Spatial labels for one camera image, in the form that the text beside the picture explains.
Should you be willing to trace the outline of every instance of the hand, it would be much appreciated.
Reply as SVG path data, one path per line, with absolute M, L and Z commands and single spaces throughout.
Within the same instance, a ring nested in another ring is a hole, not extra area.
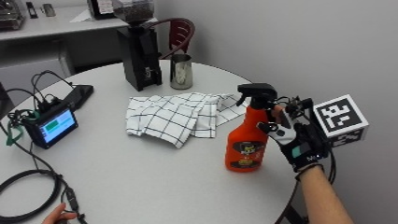
M 294 171 L 300 172 L 308 165 L 317 163 L 315 153 L 308 139 L 302 137 L 304 125 L 290 118 L 280 105 L 274 107 L 273 117 L 280 124 L 260 122 L 257 128 L 276 140 Z
M 47 219 L 43 221 L 43 224 L 56 224 L 60 220 L 71 220 L 76 218 L 76 213 L 63 213 L 65 210 L 67 204 L 61 203 L 53 211 L 47 216 Z

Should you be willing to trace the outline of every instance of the spray bottle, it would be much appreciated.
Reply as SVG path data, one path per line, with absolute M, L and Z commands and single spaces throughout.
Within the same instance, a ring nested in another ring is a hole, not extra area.
M 232 171 L 252 172 L 261 166 L 269 139 L 257 124 L 272 119 L 277 93 L 266 83 L 238 85 L 237 91 L 242 93 L 237 105 L 242 104 L 246 97 L 252 97 L 252 101 L 242 124 L 228 135 L 225 166 Z

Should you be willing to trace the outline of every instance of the stainless steel cup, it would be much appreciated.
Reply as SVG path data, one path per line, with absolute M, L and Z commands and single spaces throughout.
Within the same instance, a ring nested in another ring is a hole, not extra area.
M 177 90 L 189 89 L 193 85 L 192 57 L 174 54 L 170 59 L 170 86 Z

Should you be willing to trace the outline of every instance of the coffee grinder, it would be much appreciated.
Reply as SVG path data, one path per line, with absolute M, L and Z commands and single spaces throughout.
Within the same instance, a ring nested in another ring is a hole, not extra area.
M 153 0 L 112 0 L 112 4 L 114 16 L 129 24 L 117 30 L 125 79 L 141 91 L 161 85 L 157 33 L 144 25 L 153 19 Z

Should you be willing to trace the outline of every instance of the white checkered towel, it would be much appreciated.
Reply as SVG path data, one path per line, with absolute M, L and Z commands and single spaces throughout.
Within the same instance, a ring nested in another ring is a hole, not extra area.
M 126 133 L 150 134 L 181 148 L 189 134 L 216 137 L 216 127 L 245 113 L 233 94 L 198 92 L 132 97 L 125 114 Z

